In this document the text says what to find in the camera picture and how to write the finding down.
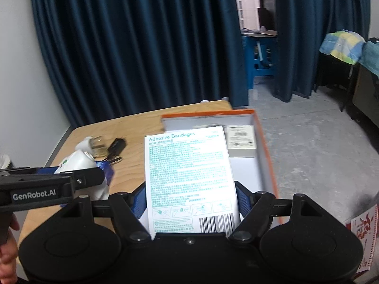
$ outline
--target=barcode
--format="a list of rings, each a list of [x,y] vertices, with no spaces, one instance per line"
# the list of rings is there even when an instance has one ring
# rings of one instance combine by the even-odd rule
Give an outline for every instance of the barcode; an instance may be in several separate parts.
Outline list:
[[[214,217],[200,218],[200,229],[202,233],[224,232],[229,237],[235,229],[233,213]]]

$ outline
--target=human hand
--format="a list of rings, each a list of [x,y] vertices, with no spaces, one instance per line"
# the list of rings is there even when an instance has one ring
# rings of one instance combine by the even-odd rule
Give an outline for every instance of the human hand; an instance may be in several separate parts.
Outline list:
[[[10,227],[16,231],[20,229],[15,214],[12,215]],[[0,281],[1,284],[15,284],[16,258],[18,255],[17,242],[13,237],[12,231],[8,229],[8,239],[6,244],[0,246]]]

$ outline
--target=yellow and blue checkered cloth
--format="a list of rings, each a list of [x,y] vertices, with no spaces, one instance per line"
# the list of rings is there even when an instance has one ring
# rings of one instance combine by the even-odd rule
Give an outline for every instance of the yellow and blue checkered cloth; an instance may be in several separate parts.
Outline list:
[[[366,41],[358,33],[342,30],[326,34],[320,52],[355,65],[362,55],[362,47]]]

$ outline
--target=chair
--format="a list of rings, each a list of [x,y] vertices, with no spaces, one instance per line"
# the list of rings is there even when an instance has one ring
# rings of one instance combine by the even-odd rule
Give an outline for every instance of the chair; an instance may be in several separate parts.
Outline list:
[[[248,89],[257,75],[276,75],[277,39],[243,36]]]

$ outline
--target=dark blue curtain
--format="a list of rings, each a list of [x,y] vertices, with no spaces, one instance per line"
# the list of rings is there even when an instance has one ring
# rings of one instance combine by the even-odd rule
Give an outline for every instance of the dark blue curtain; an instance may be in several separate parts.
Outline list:
[[[275,95],[289,101],[292,92],[309,97],[319,48],[327,33],[342,29],[367,39],[370,0],[275,0],[279,64]]]
[[[32,0],[73,127],[229,97],[248,104],[235,0]]]

